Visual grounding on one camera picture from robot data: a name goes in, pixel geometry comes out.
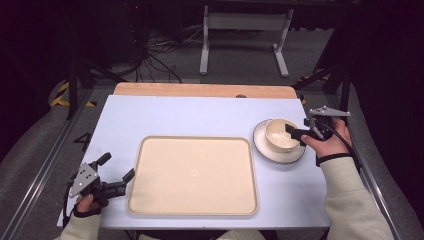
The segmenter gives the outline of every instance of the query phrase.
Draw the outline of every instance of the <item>beige sleeve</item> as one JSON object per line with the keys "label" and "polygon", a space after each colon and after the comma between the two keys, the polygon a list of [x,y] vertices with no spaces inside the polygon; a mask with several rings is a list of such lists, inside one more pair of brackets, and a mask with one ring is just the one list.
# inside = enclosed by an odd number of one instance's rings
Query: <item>beige sleeve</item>
{"label": "beige sleeve", "polygon": [[56,240],[96,240],[99,234],[101,214],[86,218],[77,218],[72,214],[71,219]]}
{"label": "beige sleeve", "polygon": [[327,182],[325,212],[330,219],[329,240],[393,239],[386,219],[365,189],[351,157],[320,165]]}

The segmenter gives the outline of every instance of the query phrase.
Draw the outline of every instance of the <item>beige tray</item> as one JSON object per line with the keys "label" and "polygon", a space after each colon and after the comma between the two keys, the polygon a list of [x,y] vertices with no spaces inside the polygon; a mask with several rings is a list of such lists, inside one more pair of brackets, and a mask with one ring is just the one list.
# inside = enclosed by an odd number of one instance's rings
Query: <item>beige tray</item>
{"label": "beige tray", "polygon": [[145,138],[128,197],[134,214],[251,215],[258,207],[249,142]]}

